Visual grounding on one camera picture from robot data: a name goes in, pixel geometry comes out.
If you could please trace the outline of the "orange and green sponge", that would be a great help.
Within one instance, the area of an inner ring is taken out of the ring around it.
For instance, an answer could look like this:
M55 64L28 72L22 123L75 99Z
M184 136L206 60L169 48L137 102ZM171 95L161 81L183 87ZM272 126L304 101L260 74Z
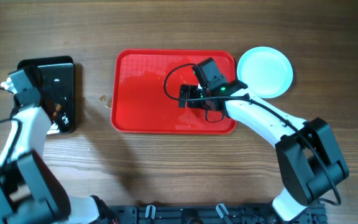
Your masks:
M62 106L60 104L56 104L52 117L57 118L60 114L61 109L62 109Z

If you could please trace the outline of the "light blue plate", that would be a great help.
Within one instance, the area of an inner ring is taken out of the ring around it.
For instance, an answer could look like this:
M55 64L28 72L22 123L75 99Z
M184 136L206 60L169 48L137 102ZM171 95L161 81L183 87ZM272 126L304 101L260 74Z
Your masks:
M258 97L276 98L290 88L294 74L289 59L279 50L254 47L239 59L237 77Z

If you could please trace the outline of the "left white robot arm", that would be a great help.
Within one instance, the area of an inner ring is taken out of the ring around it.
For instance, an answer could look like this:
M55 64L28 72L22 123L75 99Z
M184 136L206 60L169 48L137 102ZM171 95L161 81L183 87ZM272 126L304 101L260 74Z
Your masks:
M13 94L12 129L0 154L0 223L117 223L97 196L69 197L39 153L51 127L37 86L1 86Z

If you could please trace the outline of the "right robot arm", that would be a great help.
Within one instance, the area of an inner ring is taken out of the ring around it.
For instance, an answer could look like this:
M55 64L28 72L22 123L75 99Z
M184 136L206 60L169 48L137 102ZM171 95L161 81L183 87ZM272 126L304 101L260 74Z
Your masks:
M277 155L284 189L272 201L275 216L293 222L311 205L325 202L349 169L330 125L321 118L306 121L289 115L255 95L239 80L219 85L182 85L179 106L218 111L241 122L271 144Z

